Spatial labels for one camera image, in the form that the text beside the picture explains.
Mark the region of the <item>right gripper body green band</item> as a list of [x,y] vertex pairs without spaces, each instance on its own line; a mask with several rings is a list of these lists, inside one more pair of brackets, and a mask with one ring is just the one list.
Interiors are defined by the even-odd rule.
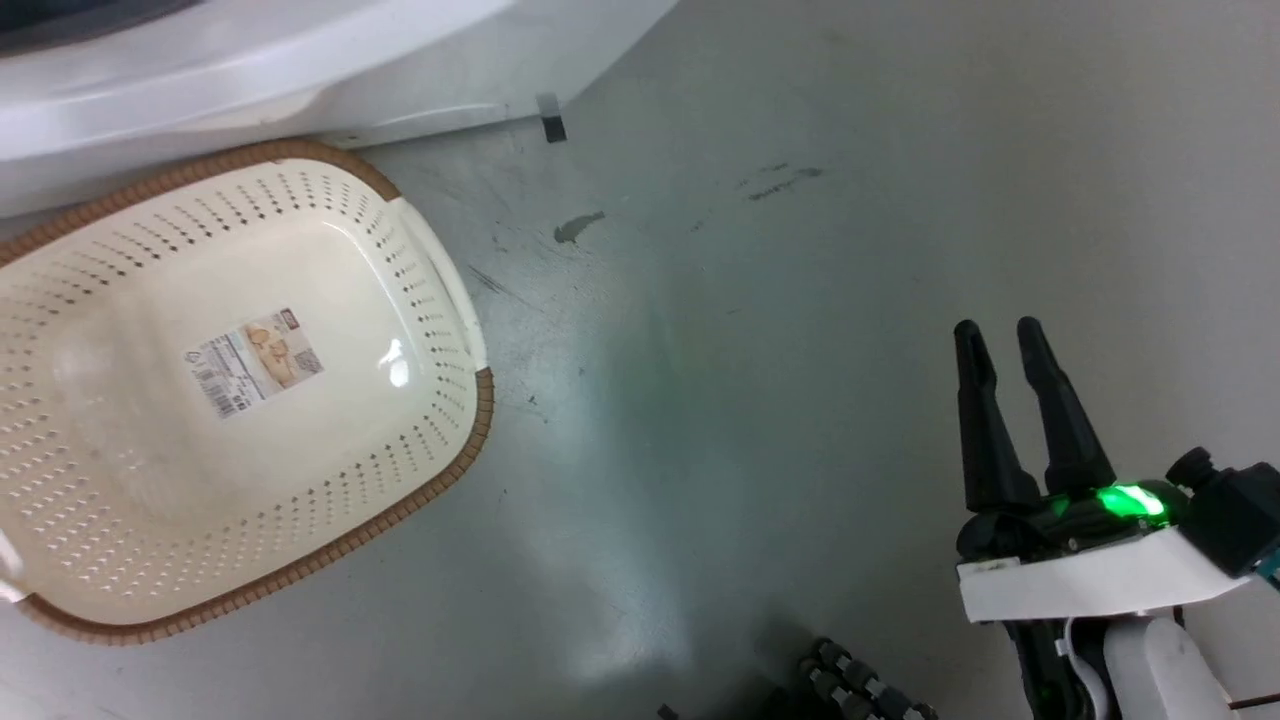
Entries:
[[1230,577],[1178,525],[1190,498],[1167,482],[1114,484],[1084,498],[974,515],[956,568],[972,623],[1103,618],[1215,600]]

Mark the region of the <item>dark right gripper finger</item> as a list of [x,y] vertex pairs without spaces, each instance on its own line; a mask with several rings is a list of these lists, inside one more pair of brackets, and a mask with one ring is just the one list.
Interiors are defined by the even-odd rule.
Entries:
[[965,502],[972,512],[1029,509],[1041,501],[1019,461],[997,398],[997,373],[973,320],[954,328]]
[[1048,452],[1046,489],[1051,495],[1082,496],[1112,486],[1117,475],[1041,322],[1020,318],[1018,343],[1043,424]]

